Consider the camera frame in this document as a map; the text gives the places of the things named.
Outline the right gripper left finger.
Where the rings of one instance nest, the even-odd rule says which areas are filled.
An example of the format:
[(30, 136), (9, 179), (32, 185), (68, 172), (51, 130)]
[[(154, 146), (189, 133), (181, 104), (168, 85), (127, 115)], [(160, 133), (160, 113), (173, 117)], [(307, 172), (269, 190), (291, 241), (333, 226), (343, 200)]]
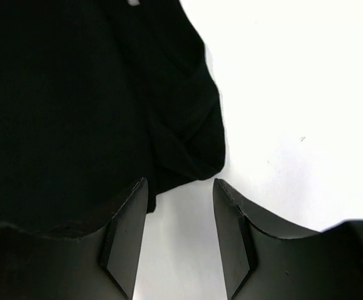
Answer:
[(132, 299), (148, 204), (148, 183), (140, 179), (106, 228), (99, 264), (122, 294)]

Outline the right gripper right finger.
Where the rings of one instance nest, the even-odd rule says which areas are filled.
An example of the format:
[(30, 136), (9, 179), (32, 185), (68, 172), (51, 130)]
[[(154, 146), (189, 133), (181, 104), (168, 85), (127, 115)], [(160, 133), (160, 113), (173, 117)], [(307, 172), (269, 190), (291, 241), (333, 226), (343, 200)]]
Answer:
[(247, 218), (223, 179), (213, 183), (213, 209), (228, 299), (236, 299), (258, 266)]

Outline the black t shirt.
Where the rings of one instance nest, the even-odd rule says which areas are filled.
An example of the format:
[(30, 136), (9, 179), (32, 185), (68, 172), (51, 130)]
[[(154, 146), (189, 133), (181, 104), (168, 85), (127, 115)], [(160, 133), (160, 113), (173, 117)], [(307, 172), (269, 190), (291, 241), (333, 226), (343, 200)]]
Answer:
[(179, 1), (0, 1), (0, 222), (51, 229), (138, 179), (225, 164), (218, 89)]

